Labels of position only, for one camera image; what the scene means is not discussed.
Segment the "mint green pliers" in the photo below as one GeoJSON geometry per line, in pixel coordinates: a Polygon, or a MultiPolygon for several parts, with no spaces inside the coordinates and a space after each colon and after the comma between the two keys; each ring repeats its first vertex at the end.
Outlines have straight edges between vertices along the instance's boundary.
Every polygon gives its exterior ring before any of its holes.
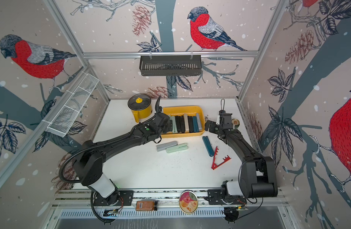
{"type": "Polygon", "coordinates": [[[167,153],[175,153],[175,152],[179,152],[179,151],[183,151],[183,150],[187,150],[188,149],[188,144],[187,143],[183,143],[180,145],[176,145],[176,146],[172,146],[166,149],[167,153]]]}
{"type": "Polygon", "coordinates": [[[168,132],[173,132],[173,122],[172,122],[172,120],[169,120],[169,122],[168,122],[168,132]]]}
{"type": "Polygon", "coordinates": [[[176,117],[175,116],[171,116],[171,121],[172,121],[172,133],[178,133],[177,131],[177,126],[176,126],[176,117]]]}

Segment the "round pink tin lid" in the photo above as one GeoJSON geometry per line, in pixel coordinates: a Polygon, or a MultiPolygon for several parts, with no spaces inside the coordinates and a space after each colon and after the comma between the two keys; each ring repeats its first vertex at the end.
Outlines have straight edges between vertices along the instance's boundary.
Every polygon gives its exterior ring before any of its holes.
{"type": "Polygon", "coordinates": [[[179,207],[185,214],[193,214],[198,208],[198,198],[194,192],[184,191],[179,198],[179,207]]]}

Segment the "beige pruning pliers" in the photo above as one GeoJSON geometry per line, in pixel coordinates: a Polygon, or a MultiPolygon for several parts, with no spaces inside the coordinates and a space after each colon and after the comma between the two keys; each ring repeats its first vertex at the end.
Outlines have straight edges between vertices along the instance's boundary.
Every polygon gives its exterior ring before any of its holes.
{"type": "Polygon", "coordinates": [[[184,123],[185,123],[185,132],[189,133],[189,122],[188,122],[188,115],[184,114],[184,123]]]}

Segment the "white mesh wall basket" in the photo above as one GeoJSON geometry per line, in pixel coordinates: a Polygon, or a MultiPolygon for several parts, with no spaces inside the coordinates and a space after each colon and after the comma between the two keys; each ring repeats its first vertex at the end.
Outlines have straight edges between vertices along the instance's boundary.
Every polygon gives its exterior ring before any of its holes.
{"type": "Polygon", "coordinates": [[[92,74],[82,72],[66,91],[63,101],[58,105],[59,111],[48,122],[45,131],[59,137],[66,136],[98,82],[99,79],[92,74]]]}

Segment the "yellow pot with dark lid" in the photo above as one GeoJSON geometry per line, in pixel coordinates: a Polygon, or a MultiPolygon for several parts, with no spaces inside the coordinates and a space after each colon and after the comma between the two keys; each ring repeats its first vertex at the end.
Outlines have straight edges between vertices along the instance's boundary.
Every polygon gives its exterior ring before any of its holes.
{"type": "Polygon", "coordinates": [[[147,94],[135,94],[128,100],[135,122],[139,123],[140,119],[145,119],[152,114],[151,97],[147,94]]]}

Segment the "small brown box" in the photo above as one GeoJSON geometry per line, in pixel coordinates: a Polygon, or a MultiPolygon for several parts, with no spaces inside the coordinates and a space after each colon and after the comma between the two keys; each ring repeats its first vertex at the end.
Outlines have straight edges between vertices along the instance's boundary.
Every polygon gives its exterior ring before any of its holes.
{"type": "Polygon", "coordinates": [[[157,200],[139,200],[136,203],[136,211],[157,211],[157,200]]]}

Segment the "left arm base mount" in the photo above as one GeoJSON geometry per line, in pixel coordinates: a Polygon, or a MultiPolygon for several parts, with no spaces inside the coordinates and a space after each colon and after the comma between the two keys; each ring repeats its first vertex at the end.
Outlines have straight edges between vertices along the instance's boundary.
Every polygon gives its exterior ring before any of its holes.
{"type": "Polygon", "coordinates": [[[134,191],[128,189],[116,189],[110,196],[104,198],[97,192],[93,196],[93,205],[95,207],[109,206],[130,206],[133,200],[134,191]]]}

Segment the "red plastic tool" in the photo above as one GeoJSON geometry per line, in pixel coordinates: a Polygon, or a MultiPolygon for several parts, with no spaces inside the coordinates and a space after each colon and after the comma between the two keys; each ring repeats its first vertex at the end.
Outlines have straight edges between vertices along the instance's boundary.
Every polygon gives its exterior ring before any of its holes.
{"type": "Polygon", "coordinates": [[[214,150],[211,169],[216,170],[216,169],[220,168],[222,165],[226,164],[230,160],[231,160],[231,157],[229,155],[219,156],[219,148],[216,147],[214,150]]]}

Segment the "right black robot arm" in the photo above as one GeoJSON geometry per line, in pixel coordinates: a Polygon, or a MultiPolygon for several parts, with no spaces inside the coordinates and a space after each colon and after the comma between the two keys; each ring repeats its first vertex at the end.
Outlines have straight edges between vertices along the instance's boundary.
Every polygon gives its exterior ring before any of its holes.
{"type": "Polygon", "coordinates": [[[231,113],[220,110],[218,122],[207,121],[205,130],[216,134],[241,160],[237,187],[244,197],[276,197],[278,185],[273,159],[252,148],[242,133],[234,129],[231,116],[231,113]]]}

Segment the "black pliers pair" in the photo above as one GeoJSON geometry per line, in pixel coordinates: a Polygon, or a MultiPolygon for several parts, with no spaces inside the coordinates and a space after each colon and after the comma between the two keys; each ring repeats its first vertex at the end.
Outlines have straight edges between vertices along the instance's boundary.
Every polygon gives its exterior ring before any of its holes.
{"type": "Polygon", "coordinates": [[[175,116],[176,129],[178,133],[181,133],[180,116],[175,116]]]}

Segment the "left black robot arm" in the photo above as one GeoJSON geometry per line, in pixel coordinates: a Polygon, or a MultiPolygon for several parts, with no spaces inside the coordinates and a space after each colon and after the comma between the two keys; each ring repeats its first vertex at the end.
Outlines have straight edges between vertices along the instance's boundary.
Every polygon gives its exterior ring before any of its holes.
{"type": "Polygon", "coordinates": [[[59,169],[59,178],[65,183],[80,183],[102,197],[105,205],[111,206],[119,200],[116,185],[103,173],[103,164],[112,157],[137,146],[155,142],[170,127],[170,117],[156,113],[149,120],[135,125],[128,133],[102,142],[89,142],[89,146],[71,155],[59,169]],[[72,162],[78,176],[69,180],[64,170],[72,162]]]}

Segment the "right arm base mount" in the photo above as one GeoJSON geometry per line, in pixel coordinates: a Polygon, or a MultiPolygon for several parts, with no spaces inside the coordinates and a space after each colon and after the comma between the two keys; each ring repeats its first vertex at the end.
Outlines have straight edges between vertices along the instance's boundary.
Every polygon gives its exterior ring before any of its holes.
{"type": "Polygon", "coordinates": [[[225,189],[208,189],[204,198],[209,205],[246,205],[247,200],[243,196],[230,195],[225,189]]]}

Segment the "yellow plastic storage box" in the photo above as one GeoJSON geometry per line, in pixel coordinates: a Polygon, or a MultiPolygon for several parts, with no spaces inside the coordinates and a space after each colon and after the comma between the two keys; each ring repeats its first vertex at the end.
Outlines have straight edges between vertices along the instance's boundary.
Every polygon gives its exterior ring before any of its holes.
{"type": "Polygon", "coordinates": [[[205,118],[199,106],[164,107],[163,113],[171,118],[171,128],[162,138],[201,136],[205,132],[205,118]]]}

